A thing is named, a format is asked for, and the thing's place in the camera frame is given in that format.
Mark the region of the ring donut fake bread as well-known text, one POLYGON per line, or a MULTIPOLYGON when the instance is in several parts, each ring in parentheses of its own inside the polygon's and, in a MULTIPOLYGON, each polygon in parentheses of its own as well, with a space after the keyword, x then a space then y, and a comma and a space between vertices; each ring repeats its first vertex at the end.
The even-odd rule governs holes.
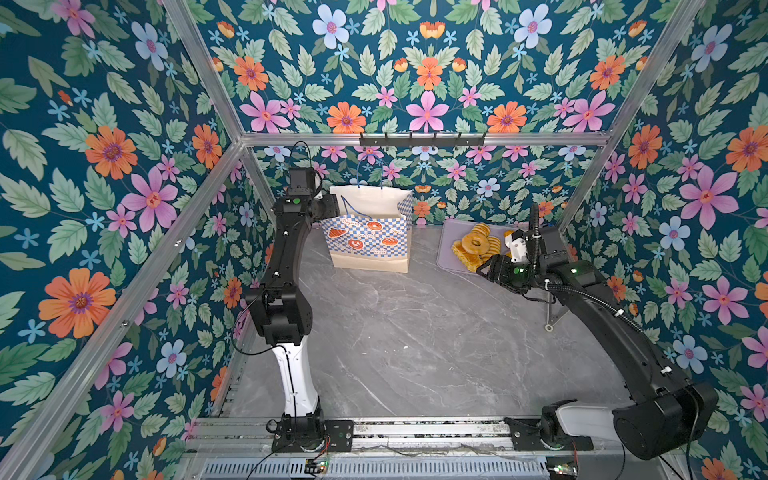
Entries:
POLYGON ((461 240, 462 248, 470 255, 485 255, 490 250, 490 242, 487 235, 471 231, 461 240))

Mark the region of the blue checkered paper bag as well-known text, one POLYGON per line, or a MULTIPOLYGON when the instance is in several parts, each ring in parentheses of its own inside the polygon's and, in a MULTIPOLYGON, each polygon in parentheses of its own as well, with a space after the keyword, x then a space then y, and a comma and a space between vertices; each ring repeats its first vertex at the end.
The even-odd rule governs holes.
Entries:
POLYGON ((384 186, 333 186, 339 213, 320 222, 333 265, 406 273, 414 199, 410 190, 384 186))

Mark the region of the lilac plastic tray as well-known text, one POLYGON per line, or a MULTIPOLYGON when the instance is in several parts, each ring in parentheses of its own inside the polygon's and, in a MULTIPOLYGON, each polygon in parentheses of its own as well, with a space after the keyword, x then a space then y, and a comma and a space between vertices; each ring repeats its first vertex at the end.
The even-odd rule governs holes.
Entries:
MULTIPOLYGON (((461 242, 461 239, 469 234, 473 227, 477 226, 478 222, 447 219, 443 226, 440 237, 440 244, 437 256, 437 265, 448 272, 472 275, 473 272, 468 270, 467 267, 461 262, 461 260, 453 252, 453 245, 455 242, 461 242)), ((490 235, 500 238, 504 241, 506 233, 514 233, 517 228, 514 225, 493 225, 488 224, 490 235)), ((507 254, 509 248, 503 242, 501 245, 501 253, 507 254)))

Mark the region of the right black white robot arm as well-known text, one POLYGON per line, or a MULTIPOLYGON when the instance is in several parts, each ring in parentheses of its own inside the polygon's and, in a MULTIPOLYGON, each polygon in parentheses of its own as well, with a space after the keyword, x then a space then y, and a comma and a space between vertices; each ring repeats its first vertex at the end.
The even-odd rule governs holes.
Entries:
POLYGON ((539 223, 530 209, 530 228, 511 237, 509 255, 494 255, 478 267, 486 280, 525 296, 544 291, 591 332, 621 374, 630 405, 611 407, 563 400, 543 407, 538 422, 542 443, 555 449, 576 439, 619 442, 641 460, 652 460, 701 438, 718 395, 695 383, 620 308, 597 267, 574 260, 559 230, 539 223))

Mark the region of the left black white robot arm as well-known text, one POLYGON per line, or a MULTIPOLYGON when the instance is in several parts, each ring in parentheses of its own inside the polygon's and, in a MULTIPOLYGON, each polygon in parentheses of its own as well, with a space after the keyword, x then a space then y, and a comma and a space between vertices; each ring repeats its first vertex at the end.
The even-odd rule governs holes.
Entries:
POLYGON ((313 311, 300 290, 300 266, 313 225, 335 217, 338 204, 323 195, 316 170, 296 168, 289 173, 286 195, 275 202, 272 212, 272 255, 259 286, 246 295, 247 309, 280 371, 284 408, 275 435, 288 443, 309 445, 325 438, 325 424, 306 353, 313 311))

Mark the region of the ridged roll fake bread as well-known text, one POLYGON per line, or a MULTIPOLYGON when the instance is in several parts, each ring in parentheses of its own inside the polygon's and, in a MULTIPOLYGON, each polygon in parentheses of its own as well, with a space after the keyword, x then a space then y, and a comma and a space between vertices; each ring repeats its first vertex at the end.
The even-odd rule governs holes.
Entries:
POLYGON ((488 236, 488 250, 485 253, 486 256, 498 255, 501 253, 502 242, 498 237, 488 236))

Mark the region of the rear ridged fake bread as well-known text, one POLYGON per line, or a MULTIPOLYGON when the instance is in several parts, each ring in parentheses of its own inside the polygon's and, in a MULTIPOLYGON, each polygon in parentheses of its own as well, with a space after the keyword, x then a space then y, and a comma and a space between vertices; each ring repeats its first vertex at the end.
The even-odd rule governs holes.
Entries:
POLYGON ((472 231, 485 237, 488 237, 491 234, 490 227, 486 224, 476 224, 472 228, 472 231))

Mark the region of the braided pastry fake bread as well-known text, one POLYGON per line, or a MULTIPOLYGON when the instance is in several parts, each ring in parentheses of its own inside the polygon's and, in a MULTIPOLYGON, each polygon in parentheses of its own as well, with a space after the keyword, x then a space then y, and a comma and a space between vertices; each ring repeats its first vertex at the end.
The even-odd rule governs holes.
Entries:
POLYGON ((459 240, 452 244, 451 250, 462 265, 472 273, 475 273, 484 263, 480 255, 468 253, 459 240))

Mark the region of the metal tongs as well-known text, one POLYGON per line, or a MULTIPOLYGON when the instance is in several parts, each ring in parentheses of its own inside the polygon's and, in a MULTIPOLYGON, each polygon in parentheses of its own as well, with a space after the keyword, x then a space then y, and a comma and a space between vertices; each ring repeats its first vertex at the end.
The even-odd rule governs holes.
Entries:
POLYGON ((556 299, 550 291, 546 291, 546 300, 547 306, 544 329, 546 332, 553 332, 556 324, 556 320, 554 319, 554 305, 556 304, 556 299))

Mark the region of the small green circuit board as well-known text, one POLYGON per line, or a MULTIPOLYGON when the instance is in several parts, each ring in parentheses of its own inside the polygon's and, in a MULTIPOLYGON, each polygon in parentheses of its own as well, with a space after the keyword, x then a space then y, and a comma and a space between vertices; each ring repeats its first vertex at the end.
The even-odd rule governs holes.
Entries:
POLYGON ((327 472, 328 462, 325 460, 307 459, 304 465, 304 473, 315 477, 327 472))

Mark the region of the black hook rail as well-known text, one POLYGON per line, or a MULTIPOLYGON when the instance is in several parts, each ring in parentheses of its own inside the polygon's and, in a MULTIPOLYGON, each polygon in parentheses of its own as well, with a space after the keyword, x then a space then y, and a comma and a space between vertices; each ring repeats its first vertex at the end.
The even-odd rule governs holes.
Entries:
POLYGON ((358 142, 363 147, 437 147, 451 149, 455 147, 476 147, 485 144, 485 134, 464 133, 396 133, 396 134, 360 134, 358 142))

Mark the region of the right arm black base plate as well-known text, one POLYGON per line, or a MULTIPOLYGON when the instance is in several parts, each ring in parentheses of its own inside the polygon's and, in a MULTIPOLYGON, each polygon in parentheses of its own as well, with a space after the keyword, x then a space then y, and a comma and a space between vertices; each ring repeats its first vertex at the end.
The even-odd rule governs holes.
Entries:
POLYGON ((503 422, 510 429, 510 438, 516 451, 592 451, 590 437, 570 436, 552 421, 542 418, 505 417, 503 422))

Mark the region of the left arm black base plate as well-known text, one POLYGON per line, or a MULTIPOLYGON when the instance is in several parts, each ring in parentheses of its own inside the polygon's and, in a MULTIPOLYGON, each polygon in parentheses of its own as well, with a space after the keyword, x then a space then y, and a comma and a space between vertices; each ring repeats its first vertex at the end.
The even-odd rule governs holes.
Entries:
POLYGON ((345 453, 352 450, 354 422, 284 417, 272 434, 272 451, 276 453, 345 453))

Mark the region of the aluminium cage frame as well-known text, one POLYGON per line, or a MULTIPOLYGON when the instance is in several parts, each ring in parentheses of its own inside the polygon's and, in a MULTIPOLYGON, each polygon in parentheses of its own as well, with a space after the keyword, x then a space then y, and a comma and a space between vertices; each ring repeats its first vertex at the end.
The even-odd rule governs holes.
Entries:
MULTIPOLYGON (((608 125, 674 1, 191 1, 247 131, 568 131, 608 125)), ((235 143, 161 1, 1 5, 1 449, 23 438, 168 230, 235 143)), ((548 146, 246 149, 272 191, 292 166, 414 192, 413 219, 559 220, 593 150, 548 146)), ((210 412, 247 286, 271 256, 267 203, 228 168, 115 356, 45 446, 36 479, 155 478, 210 412)))

